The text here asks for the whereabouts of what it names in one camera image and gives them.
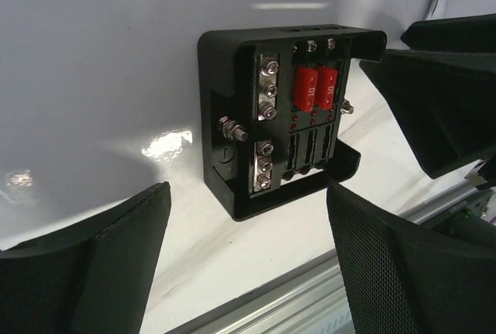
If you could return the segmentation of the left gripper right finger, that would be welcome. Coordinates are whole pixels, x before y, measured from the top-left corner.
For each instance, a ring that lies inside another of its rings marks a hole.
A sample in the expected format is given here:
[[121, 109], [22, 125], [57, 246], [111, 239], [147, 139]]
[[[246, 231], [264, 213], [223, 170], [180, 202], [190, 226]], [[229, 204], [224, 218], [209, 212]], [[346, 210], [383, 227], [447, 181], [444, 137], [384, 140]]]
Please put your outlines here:
[[340, 184], [332, 235], [358, 333], [493, 333], [495, 226], [469, 208], [421, 225]]

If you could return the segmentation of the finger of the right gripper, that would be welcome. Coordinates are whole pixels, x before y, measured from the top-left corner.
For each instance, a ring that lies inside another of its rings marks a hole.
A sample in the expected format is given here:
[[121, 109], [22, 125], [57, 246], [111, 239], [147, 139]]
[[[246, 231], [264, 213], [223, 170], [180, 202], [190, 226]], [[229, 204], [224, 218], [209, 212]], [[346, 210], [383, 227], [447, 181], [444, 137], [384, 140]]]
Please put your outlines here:
[[429, 177], [495, 155], [493, 54], [386, 50], [360, 68]]
[[412, 50], [495, 54], [495, 14], [412, 23], [401, 41]]

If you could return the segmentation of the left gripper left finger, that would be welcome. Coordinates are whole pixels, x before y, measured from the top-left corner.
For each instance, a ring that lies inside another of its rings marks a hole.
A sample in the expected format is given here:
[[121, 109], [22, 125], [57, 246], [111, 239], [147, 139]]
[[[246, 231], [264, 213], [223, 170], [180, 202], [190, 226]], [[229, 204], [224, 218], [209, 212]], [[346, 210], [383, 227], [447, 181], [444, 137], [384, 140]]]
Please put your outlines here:
[[157, 183], [1, 252], [3, 333], [138, 333], [171, 213]]

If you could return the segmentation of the black fuse box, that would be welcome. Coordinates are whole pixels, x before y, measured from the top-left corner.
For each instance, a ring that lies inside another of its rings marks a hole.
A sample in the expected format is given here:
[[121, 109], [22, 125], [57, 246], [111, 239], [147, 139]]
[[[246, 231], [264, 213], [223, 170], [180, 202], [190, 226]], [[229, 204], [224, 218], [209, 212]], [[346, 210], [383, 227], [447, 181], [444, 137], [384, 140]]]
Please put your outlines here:
[[[198, 41], [204, 180], [236, 221], [351, 178], [338, 138], [352, 60], [381, 59], [386, 34], [336, 24], [213, 30]], [[294, 105], [298, 67], [338, 71], [331, 110]]]

